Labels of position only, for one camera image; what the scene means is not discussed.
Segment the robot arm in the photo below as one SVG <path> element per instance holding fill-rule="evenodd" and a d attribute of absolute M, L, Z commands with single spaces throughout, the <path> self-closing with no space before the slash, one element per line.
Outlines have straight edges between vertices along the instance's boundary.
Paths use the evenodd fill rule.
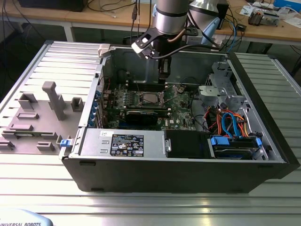
<path fill-rule="evenodd" d="M 158 0 L 154 27 L 140 36 L 132 48 L 140 57 L 158 59 L 160 83 L 170 75 L 170 55 L 179 50 L 182 36 L 197 36 L 196 28 L 204 29 L 217 18 L 217 1 L 195 0 L 189 4 L 189 0 Z"/>

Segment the motherboard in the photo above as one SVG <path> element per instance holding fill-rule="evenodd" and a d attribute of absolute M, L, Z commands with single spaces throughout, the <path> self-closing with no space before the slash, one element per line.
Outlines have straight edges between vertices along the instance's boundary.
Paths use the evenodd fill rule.
<path fill-rule="evenodd" d="M 99 109 L 108 129 L 195 130 L 190 113 L 193 92 L 184 85 L 119 84 L 103 92 Z"/>

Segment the green circuit board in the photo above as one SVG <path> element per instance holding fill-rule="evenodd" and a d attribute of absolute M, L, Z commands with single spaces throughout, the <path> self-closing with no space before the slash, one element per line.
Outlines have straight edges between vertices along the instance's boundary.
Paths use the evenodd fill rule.
<path fill-rule="evenodd" d="M 138 92 L 125 86 L 110 90 L 105 100 L 104 111 L 109 129 L 195 130 L 190 113 L 191 92 L 180 86 L 170 86 L 163 92 Z M 156 125 L 147 127 L 131 126 L 125 121 L 127 111 L 155 112 Z"/>

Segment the wooden table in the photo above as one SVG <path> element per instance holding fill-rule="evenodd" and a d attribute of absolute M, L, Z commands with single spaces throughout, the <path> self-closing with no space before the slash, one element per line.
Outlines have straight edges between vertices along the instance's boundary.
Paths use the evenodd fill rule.
<path fill-rule="evenodd" d="M 241 8 L 247 5 L 245 0 L 229 0 L 230 8 L 233 12 L 233 16 L 238 20 L 238 23 L 246 25 L 246 32 L 243 40 L 254 42 L 265 42 L 274 44 L 289 44 L 300 45 L 301 42 L 301 29 L 292 26 L 284 21 L 280 21 L 278 27 L 274 26 L 252 26 L 248 24 L 247 16 L 240 15 Z M 228 22 L 224 22 L 222 29 L 217 30 L 215 34 L 218 35 L 231 35 L 232 30 L 229 27 Z"/>
<path fill-rule="evenodd" d="M 96 29 L 122 30 L 129 31 L 131 28 L 131 14 L 133 6 L 116 10 L 116 18 L 108 16 L 101 12 L 95 12 L 85 8 L 82 12 L 70 12 L 67 10 L 56 9 L 38 9 L 38 8 L 21 8 L 17 0 L 14 0 L 19 10 L 33 24 L 59 25 L 64 27 L 66 38 L 68 41 L 75 41 L 72 32 L 73 27 L 86 27 Z M 90 7 L 99 9 L 98 0 L 94 1 Z M 111 3 L 111 0 L 101 0 L 102 4 Z M 240 15 L 240 8 L 247 5 L 245 0 L 229 0 L 234 17 L 239 23 L 247 25 L 247 29 L 243 40 L 253 42 L 265 42 L 275 44 L 300 45 L 301 29 L 287 24 L 283 21 L 280 26 L 252 26 L 248 25 L 247 16 Z M 116 7 L 130 4 L 131 0 L 123 0 Z M 115 6 L 107 6 L 107 9 L 115 8 Z M 10 21 L 26 22 L 20 15 L 12 0 L 7 0 L 6 11 Z M 140 31 L 144 32 L 149 24 L 149 4 L 141 4 Z M 221 30 L 215 32 L 215 38 L 223 40 L 232 34 L 228 22 L 224 22 Z"/>

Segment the power supply label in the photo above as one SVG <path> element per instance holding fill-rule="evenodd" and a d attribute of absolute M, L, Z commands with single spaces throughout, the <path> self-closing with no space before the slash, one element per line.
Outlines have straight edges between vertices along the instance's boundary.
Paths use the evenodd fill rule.
<path fill-rule="evenodd" d="M 111 156 L 143 157 L 143 135 L 113 134 L 111 144 Z"/>

